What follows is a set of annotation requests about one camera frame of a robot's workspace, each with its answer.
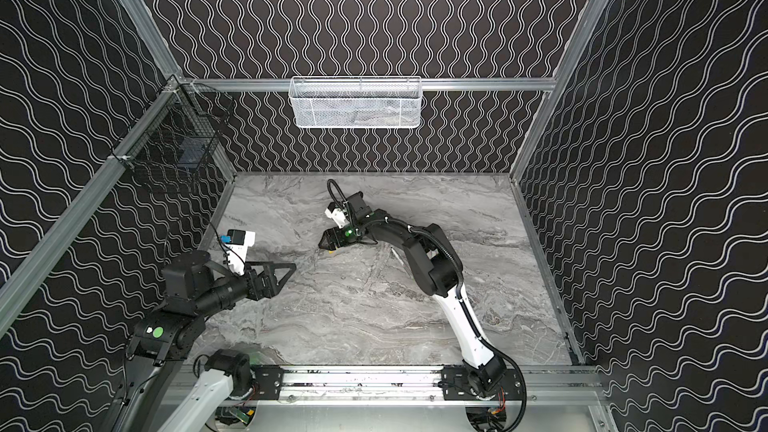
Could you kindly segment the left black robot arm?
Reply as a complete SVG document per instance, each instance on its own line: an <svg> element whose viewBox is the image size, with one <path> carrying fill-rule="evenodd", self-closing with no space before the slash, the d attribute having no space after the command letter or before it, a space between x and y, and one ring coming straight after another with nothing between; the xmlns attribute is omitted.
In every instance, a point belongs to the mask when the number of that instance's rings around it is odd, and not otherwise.
<svg viewBox="0 0 768 432"><path fill-rule="evenodd" d="M123 354L125 362L147 361L152 370L145 379L124 379L120 407L108 423L110 430L149 430L163 396L208 321L242 301L276 297L296 270L291 262L248 261L237 274L201 250L174 258L161 271L165 281L161 303L135 324ZM163 427L198 431L225 400L246 401L258 389L247 354L216 351L208 355L192 393Z"/></svg>

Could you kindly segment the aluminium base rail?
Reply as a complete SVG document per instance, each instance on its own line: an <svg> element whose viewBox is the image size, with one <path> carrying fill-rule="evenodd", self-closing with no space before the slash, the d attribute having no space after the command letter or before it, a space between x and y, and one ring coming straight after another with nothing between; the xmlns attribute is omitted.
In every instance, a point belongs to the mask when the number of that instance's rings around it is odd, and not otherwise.
<svg viewBox="0 0 768 432"><path fill-rule="evenodd" d="M509 370L485 396L471 393L461 366L254 365L256 396L249 403L275 406L592 406L602 402L601 379L587 366L523 366Z"/></svg>

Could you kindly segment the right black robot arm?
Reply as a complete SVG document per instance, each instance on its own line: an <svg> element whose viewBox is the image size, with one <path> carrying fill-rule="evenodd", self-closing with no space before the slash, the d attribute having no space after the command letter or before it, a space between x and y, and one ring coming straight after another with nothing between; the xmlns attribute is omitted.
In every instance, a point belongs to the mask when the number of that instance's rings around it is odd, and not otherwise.
<svg viewBox="0 0 768 432"><path fill-rule="evenodd" d="M437 302L459 342L468 382L464 389L478 397L494 396L506 373L505 360L490 344L471 309L463 263L442 228L412 225L383 209L374 210L361 192L329 195L325 215L335 225L323 232L318 247L332 252L370 241L399 250L415 283Z"/></svg>

